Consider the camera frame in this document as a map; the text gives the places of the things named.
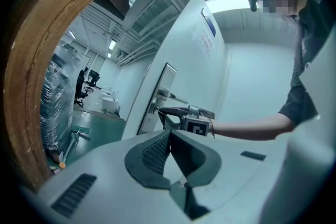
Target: curved wooden edge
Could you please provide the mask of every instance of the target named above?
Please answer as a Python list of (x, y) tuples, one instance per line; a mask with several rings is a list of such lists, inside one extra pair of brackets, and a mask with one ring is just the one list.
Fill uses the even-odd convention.
[(36, 191), (50, 171), (40, 134), (40, 96), (47, 66), (63, 33), (93, 0), (17, 0), (3, 42), (3, 137), (18, 173)]

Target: black chair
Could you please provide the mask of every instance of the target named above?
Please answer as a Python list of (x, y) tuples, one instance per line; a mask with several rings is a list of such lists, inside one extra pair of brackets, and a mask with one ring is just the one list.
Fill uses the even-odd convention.
[(88, 87), (84, 87), (84, 89), (86, 89), (86, 92), (88, 91), (92, 91), (93, 92), (93, 88), (95, 87), (97, 84), (97, 81), (100, 79), (99, 74), (97, 74), (96, 76), (92, 77), (91, 81), (88, 82), (89, 86)]
[(79, 100), (79, 99), (81, 99), (81, 98), (84, 99), (85, 97), (88, 96), (88, 91), (86, 91), (85, 93), (82, 92), (83, 83), (84, 83), (84, 71), (81, 70), (79, 72), (79, 76), (78, 76), (78, 79), (77, 79), (74, 104), (78, 104), (82, 108), (84, 108), (83, 107), (84, 103), (83, 103), (82, 100)]

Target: green floor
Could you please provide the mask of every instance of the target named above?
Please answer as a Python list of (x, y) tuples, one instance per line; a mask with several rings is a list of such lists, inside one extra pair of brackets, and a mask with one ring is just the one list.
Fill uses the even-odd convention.
[(86, 136), (91, 140), (80, 137), (78, 144), (69, 152), (66, 165), (70, 165), (96, 147), (121, 140), (125, 121), (74, 110), (72, 124), (90, 128), (91, 132)]

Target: fluorescent light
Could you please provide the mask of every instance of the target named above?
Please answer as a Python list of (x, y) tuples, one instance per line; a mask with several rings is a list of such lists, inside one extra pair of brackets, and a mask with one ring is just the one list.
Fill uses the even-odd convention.
[(116, 45), (116, 42), (115, 42), (114, 40), (111, 40), (109, 49), (110, 49), (110, 50), (113, 50), (113, 48), (115, 47), (115, 45)]
[(208, 5), (211, 13), (250, 8), (248, 0), (208, 0), (206, 1), (206, 4)]
[(71, 31), (69, 31), (69, 33), (71, 34), (71, 36), (72, 36), (74, 39), (76, 39), (75, 35), (74, 35)]

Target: plastic wrap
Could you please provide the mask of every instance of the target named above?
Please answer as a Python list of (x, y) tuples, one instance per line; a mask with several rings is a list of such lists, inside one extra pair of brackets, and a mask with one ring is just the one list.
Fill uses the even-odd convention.
[(71, 133), (76, 83), (82, 56), (69, 44), (59, 44), (49, 63), (41, 95), (40, 126), (44, 147), (57, 150)]

